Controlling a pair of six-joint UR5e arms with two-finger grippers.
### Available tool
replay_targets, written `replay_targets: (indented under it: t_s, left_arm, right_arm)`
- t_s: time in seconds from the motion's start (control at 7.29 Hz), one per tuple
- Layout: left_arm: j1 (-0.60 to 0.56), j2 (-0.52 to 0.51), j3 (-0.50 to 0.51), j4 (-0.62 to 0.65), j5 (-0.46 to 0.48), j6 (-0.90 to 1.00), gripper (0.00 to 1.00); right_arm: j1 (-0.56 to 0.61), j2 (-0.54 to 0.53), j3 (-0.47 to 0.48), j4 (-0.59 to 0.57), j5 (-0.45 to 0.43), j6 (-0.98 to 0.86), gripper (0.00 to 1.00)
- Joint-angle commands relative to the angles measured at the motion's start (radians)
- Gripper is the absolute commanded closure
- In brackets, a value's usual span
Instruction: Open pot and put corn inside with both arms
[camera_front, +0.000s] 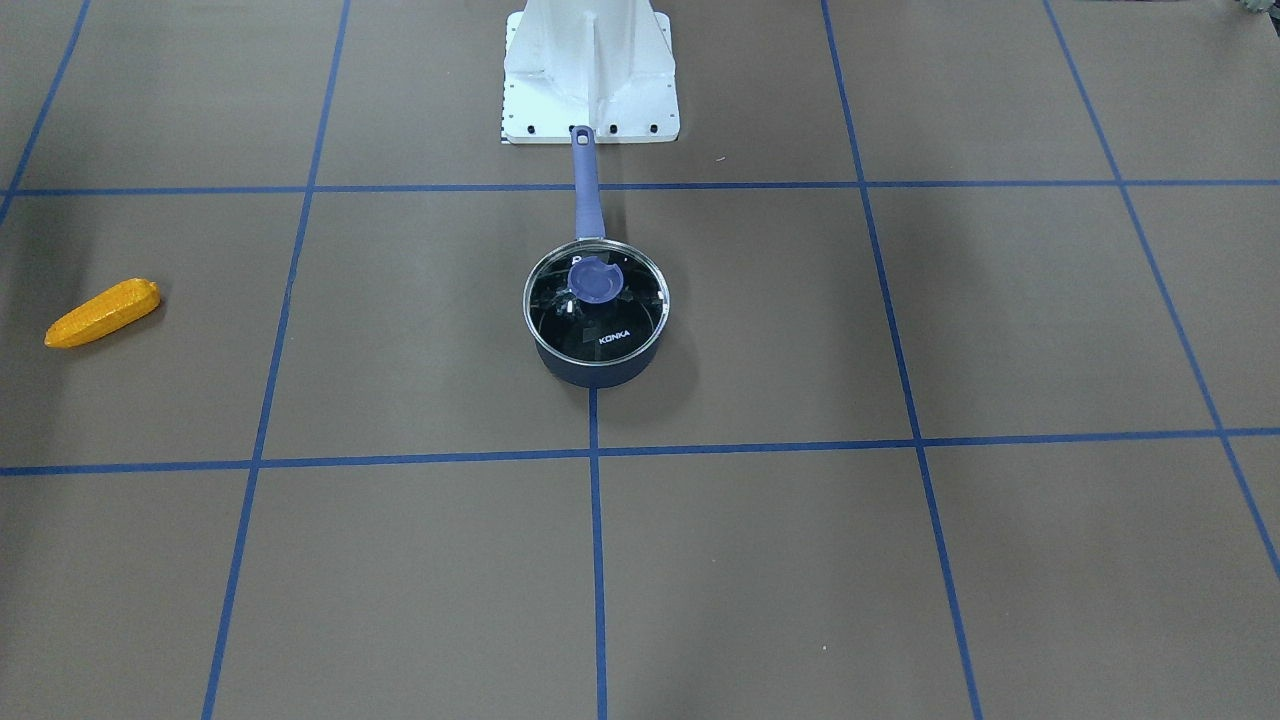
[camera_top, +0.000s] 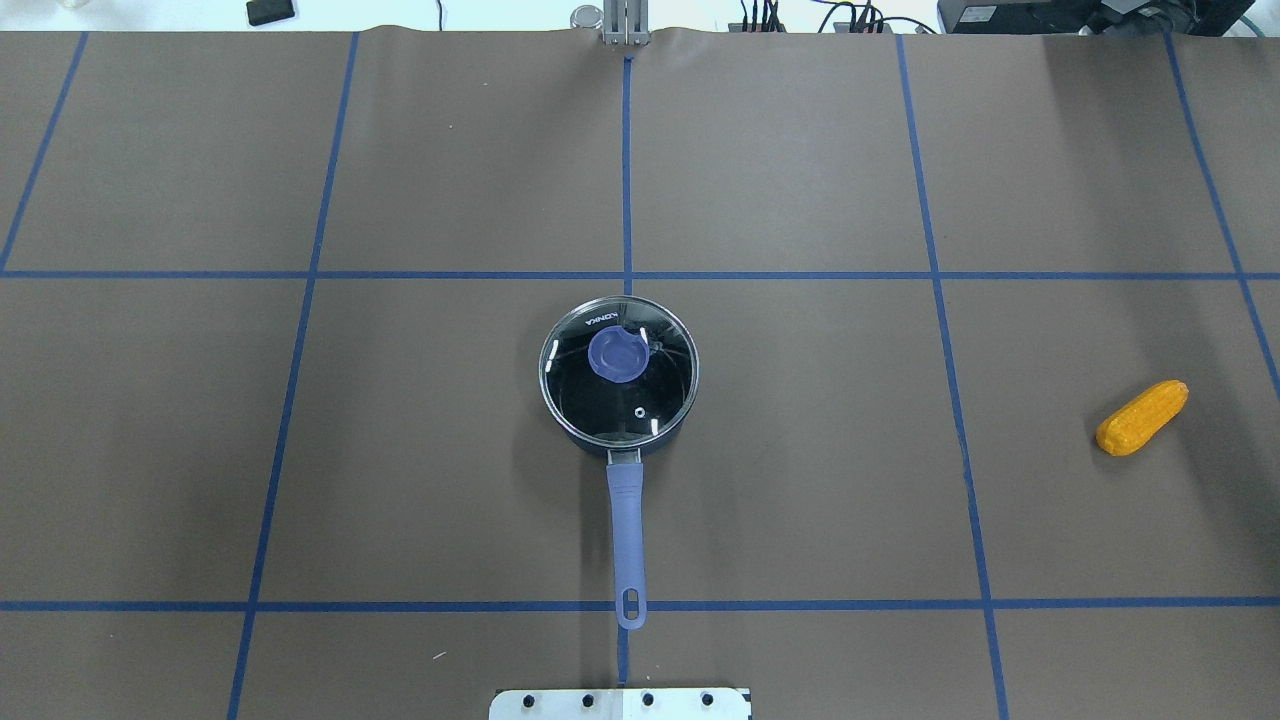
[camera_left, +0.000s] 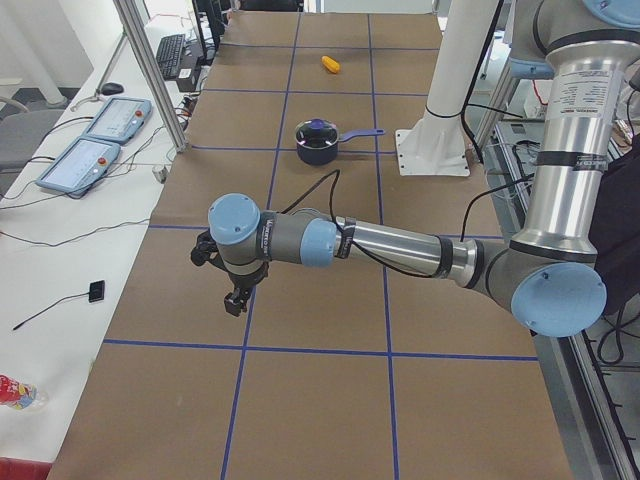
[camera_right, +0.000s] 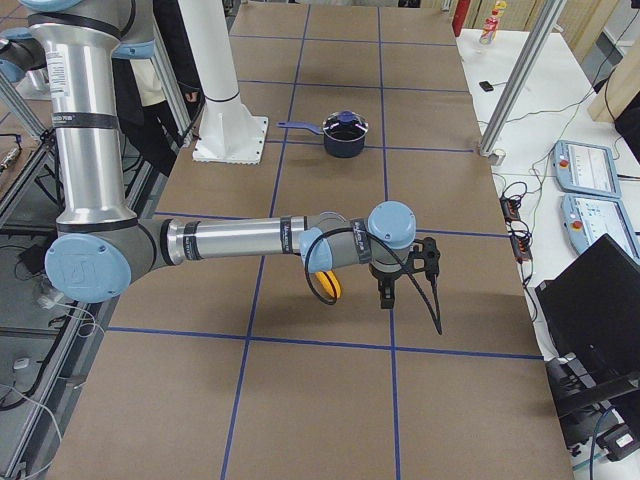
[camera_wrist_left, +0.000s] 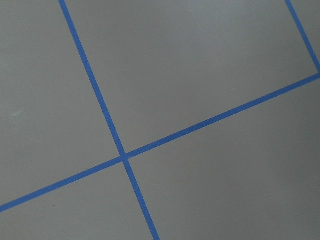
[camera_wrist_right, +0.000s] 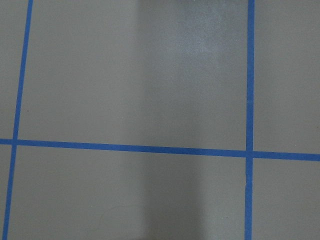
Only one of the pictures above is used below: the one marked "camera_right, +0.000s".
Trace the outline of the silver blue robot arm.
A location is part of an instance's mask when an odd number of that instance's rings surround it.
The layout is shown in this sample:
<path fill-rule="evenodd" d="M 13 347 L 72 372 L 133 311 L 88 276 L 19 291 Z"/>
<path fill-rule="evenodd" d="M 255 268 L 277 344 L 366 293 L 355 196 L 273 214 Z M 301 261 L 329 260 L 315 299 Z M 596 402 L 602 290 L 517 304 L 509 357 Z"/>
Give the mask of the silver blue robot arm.
<path fill-rule="evenodd" d="M 366 264 L 389 307 L 394 281 L 416 256 L 416 221 L 386 201 L 365 219 L 316 216 L 184 223 L 141 220 L 125 201 L 112 57 L 154 43 L 148 1 L 30 1 L 28 37 L 48 69 L 65 208 L 45 270 L 83 303 L 121 295 L 147 273 L 206 258 L 294 254 L 307 272 Z"/>
<path fill-rule="evenodd" d="M 49 84 L 44 49 L 28 28 L 15 27 L 1 32 L 1 72 L 12 84 L 25 77 L 40 91 Z"/>

